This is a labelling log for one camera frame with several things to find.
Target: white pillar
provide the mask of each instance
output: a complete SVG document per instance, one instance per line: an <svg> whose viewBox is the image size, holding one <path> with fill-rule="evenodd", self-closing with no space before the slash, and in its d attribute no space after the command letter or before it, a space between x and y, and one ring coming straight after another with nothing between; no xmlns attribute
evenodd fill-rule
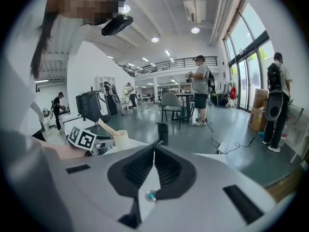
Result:
<svg viewBox="0 0 309 232"><path fill-rule="evenodd" d="M154 98L155 101L158 102L159 98L158 98L158 81L156 79L156 77L154 77Z"/></svg>

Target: shorts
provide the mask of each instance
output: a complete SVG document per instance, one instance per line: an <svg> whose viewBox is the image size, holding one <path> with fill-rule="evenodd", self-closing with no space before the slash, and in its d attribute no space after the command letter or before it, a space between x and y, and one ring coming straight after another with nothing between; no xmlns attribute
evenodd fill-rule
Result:
<svg viewBox="0 0 309 232"><path fill-rule="evenodd" d="M194 100L195 100L195 108L205 109L206 101L208 100L208 95L194 94Z"/></svg>

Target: wooden stick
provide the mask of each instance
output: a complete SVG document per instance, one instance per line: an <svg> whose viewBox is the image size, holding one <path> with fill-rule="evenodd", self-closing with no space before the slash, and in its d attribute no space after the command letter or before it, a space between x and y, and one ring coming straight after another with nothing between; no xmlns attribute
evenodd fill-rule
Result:
<svg viewBox="0 0 309 232"><path fill-rule="evenodd" d="M98 124L111 135L118 137L120 136L118 132L116 132L112 127L105 124L100 118L98 119Z"/></svg>

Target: red object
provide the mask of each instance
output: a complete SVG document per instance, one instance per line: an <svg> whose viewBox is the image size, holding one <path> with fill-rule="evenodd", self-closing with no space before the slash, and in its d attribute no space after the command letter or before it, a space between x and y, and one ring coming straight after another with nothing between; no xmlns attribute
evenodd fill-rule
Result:
<svg viewBox="0 0 309 232"><path fill-rule="evenodd" d="M230 93L230 98L232 100L236 99L236 88L235 86L232 87L231 93Z"/></svg>

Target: cable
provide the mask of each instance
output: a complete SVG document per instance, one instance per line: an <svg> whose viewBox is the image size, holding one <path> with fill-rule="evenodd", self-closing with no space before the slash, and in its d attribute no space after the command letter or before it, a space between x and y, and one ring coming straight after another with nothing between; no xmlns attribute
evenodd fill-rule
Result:
<svg viewBox="0 0 309 232"><path fill-rule="evenodd" d="M213 138L213 129L209 126L209 124L211 125L212 123L211 122L209 122L209 123L207 123L207 126L210 128L210 130L212 131L212 133L211 133L211 140L213 140L214 141L214 143L215 144L217 144L217 145L215 145L215 147L216 147L216 149L221 153L221 154L223 154L223 155L226 155L226 154L228 154L229 152L231 152L231 151L234 151L234 150L237 150L238 148L240 148L240 147L245 147L245 148L247 148L247 147L249 147L251 144L252 144L252 142L255 140L255 137L256 137L256 135L257 135L257 133L254 135L254 137L251 139L251 141L249 142L249 144L248 145L241 145L239 142L234 142L234 145L236 146L236 148L235 149L231 149L231 150L229 150L229 151L227 151L227 152L222 152L222 151L220 151L219 150L219 147L220 147L220 143L219 142L217 142L216 140L214 140L214 138Z"/></svg>

